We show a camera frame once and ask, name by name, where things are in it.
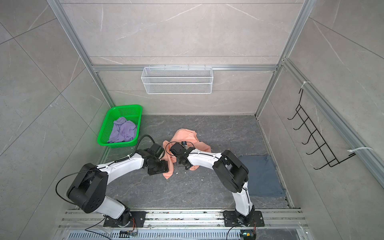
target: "crumpled garment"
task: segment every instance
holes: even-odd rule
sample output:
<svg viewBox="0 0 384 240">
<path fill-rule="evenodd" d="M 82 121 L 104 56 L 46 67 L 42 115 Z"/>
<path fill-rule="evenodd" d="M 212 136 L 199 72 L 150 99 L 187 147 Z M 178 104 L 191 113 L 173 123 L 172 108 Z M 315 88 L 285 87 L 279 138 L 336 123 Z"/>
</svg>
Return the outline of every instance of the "crumpled garment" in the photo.
<svg viewBox="0 0 384 240">
<path fill-rule="evenodd" d="M 181 128 L 181 129 L 176 131 L 175 135 L 171 139 L 171 142 L 173 142 L 173 143 L 171 143 L 167 146 L 167 144 L 169 142 L 168 141 L 163 142 L 163 148 L 165 149 L 167 146 L 167 149 L 166 149 L 166 153 L 165 153 L 164 157 L 162 158 L 162 160 L 166 160 L 168 162 L 168 168 L 169 168 L 168 172 L 163 173 L 163 176 L 166 179 L 168 179 L 172 176 L 173 171 L 174 171 L 173 163 L 175 163 L 177 160 L 176 157 L 171 156 L 167 153 L 167 152 L 170 152 L 170 148 L 173 146 L 173 144 L 175 144 L 174 142 L 187 141 L 188 147 L 193 147 L 191 144 L 191 143 L 193 143 L 193 145 L 195 146 L 196 149 L 198 149 L 200 151 L 204 151 L 204 152 L 211 152 L 211 147 L 208 146 L 207 144 L 203 143 L 203 142 L 200 142 L 197 139 L 196 135 L 197 135 L 197 133 L 195 131 Z M 196 170 L 198 167 L 199 166 L 195 165 L 195 166 L 192 166 L 189 170 Z"/>
<path fill-rule="evenodd" d="M 136 124 L 132 121 L 127 121 L 125 117 L 120 117 L 113 122 L 113 128 L 108 143 L 132 141 L 136 137 L 136 133 Z"/>
</svg>

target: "floor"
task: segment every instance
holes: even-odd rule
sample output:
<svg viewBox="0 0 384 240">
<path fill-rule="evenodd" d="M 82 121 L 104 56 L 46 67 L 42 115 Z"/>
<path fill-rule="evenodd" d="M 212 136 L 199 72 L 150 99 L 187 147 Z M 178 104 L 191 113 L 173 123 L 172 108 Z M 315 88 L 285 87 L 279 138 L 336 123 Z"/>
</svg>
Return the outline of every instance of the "floor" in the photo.
<svg viewBox="0 0 384 240">
<path fill-rule="evenodd" d="M 254 116 L 163 116 L 143 115 L 140 135 L 149 134 L 157 143 L 170 140 L 180 128 L 197 132 L 212 152 L 231 150 L 235 155 L 266 155 L 267 149 Z M 151 145 L 141 142 L 139 148 Z M 110 149 L 103 162 L 132 152 L 131 147 Z M 149 176 L 146 169 L 126 174 L 107 187 L 107 195 L 129 207 L 234 208 L 229 192 L 211 169 L 195 171 L 175 167 L 169 179 L 162 174 Z M 288 208 L 285 197 L 251 197 L 255 208 Z"/>
</svg>

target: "purple cloth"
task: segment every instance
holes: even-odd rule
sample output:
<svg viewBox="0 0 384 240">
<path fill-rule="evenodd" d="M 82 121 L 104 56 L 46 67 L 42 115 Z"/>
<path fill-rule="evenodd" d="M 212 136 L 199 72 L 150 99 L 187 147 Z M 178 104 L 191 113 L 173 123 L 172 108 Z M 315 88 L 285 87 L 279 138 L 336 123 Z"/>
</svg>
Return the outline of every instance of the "purple cloth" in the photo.
<svg viewBox="0 0 384 240">
<path fill-rule="evenodd" d="M 113 128 L 108 143 L 132 141 L 136 137 L 136 133 L 136 125 L 132 121 L 127 121 L 125 117 L 120 117 L 113 122 Z"/>
</svg>

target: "robotic arm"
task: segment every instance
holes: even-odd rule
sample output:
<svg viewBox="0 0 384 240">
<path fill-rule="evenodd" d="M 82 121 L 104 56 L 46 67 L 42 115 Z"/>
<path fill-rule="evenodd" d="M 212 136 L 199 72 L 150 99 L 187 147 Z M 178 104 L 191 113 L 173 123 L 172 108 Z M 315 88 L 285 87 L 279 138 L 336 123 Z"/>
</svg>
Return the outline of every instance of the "robotic arm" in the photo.
<svg viewBox="0 0 384 240">
<path fill-rule="evenodd" d="M 170 151 L 176 156 L 179 164 L 189 169 L 200 165 L 213 169 L 222 184 L 232 192 L 236 204 L 236 215 L 239 223 L 248 225 L 252 222 L 253 204 L 248 194 L 248 169 L 229 150 L 222 153 L 202 152 L 194 147 L 185 148 L 176 143 Z M 168 164 L 160 160 L 164 149 L 154 143 L 150 148 L 138 150 L 132 157 L 106 164 L 85 164 L 77 174 L 67 191 L 67 197 L 84 212 L 98 212 L 114 219 L 114 224 L 125 227 L 129 224 L 131 213 L 129 207 L 122 202 L 105 195 L 107 185 L 131 171 L 148 168 L 148 174 L 168 172 Z"/>
</svg>

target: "gray wall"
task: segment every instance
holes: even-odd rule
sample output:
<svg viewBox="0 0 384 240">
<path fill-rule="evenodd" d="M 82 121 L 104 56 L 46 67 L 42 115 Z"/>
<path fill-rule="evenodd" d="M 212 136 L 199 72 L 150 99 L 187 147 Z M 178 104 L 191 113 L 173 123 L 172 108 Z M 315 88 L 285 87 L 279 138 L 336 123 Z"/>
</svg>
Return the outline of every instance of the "gray wall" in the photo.
<svg viewBox="0 0 384 240">
<path fill-rule="evenodd" d="M 0 1 L 0 239 L 52 238 L 107 110 L 48 3 Z"/>
<path fill-rule="evenodd" d="M 384 159 L 382 1 L 318 0 L 290 60 Z M 300 84 L 282 71 L 260 116 L 266 140 L 295 207 L 316 239 L 382 239 L 384 190 L 357 156 L 324 167 L 295 108 Z M 340 160 L 349 146 L 313 102 L 303 108 Z"/>
<path fill-rule="evenodd" d="M 61 0 L 94 64 L 276 64 L 301 0 Z M 139 72 L 101 72 L 144 114 L 254 114 L 271 72 L 215 72 L 212 94 L 148 95 Z"/>
</svg>

